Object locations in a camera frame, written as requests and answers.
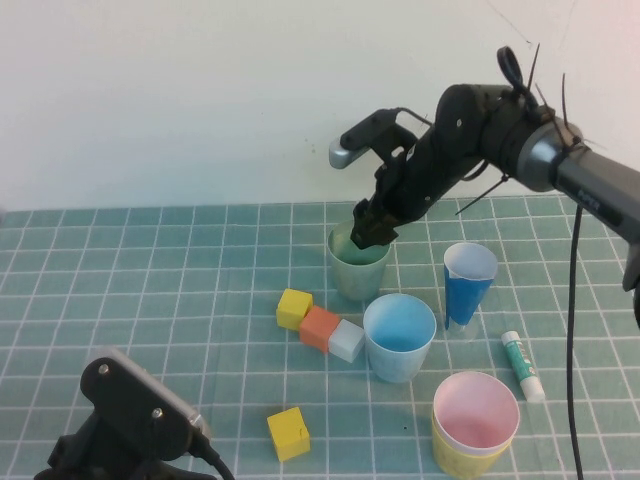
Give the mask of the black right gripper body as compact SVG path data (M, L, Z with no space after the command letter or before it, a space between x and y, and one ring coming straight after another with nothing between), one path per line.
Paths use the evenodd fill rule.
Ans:
M419 219L479 162L479 132L430 128L404 157L376 171L369 219L382 225Z

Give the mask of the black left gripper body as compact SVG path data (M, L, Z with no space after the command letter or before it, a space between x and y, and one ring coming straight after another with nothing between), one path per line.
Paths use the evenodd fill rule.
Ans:
M160 458L165 446L178 445L181 454L204 460L216 471L220 454L195 427L182 425L166 431L166 421L151 419L134 443L99 417L91 417L71 435L61 436L47 460L49 467L37 479L211 479L217 475L194 473Z

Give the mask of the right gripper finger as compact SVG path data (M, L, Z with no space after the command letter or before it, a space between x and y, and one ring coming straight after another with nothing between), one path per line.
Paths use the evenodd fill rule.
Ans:
M359 248L366 249L378 245L378 211L368 199L358 202L353 209L351 241Z
M389 245L398 237L396 228L400 226L400 220L389 213L380 215L375 222L375 243L376 245Z

